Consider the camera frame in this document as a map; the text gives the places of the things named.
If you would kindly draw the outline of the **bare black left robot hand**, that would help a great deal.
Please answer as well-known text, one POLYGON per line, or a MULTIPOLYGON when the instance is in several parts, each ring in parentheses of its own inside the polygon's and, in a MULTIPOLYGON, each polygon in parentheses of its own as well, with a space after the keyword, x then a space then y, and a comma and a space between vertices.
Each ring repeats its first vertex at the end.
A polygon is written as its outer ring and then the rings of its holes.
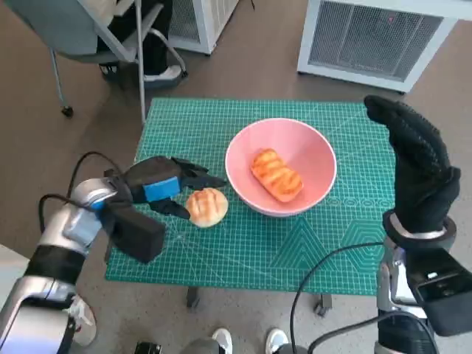
POLYGON ((134 204, 148 204, 162 215, 188 220, 190 213, 173 197, 186 187, 202 190, 226 185, 222 178, 211 176, 209 170, 185 159, 154 156, 130 167, 124 174, 134 204))

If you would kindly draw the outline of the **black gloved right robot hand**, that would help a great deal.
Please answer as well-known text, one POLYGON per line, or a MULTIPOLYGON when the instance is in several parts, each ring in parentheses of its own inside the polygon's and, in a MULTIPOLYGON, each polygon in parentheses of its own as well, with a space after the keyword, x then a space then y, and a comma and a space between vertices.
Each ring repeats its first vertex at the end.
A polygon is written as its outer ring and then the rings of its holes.
POLYGON ((409 233, 439 232, 459 195, 461 170, 450 163, 447 147, 422 114, 400 101, 364 98, 367 116, 389 130, 395 152, 395 208, 409 233))

